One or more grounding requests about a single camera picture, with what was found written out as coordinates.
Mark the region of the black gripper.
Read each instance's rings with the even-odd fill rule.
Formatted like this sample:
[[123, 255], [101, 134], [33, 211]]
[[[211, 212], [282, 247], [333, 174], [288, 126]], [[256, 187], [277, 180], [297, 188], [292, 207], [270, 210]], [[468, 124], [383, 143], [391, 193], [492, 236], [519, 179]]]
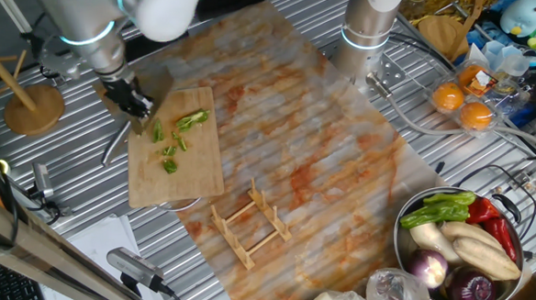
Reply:
[[151, 114], [153, 99], [146, 95], [138, 94], [139, 82], [133, 79], [119, 79], [117, 81], [103, 81], [106, 89], [106, 97], [111, 99], [126, 114], [136, 119], [144, 119]]

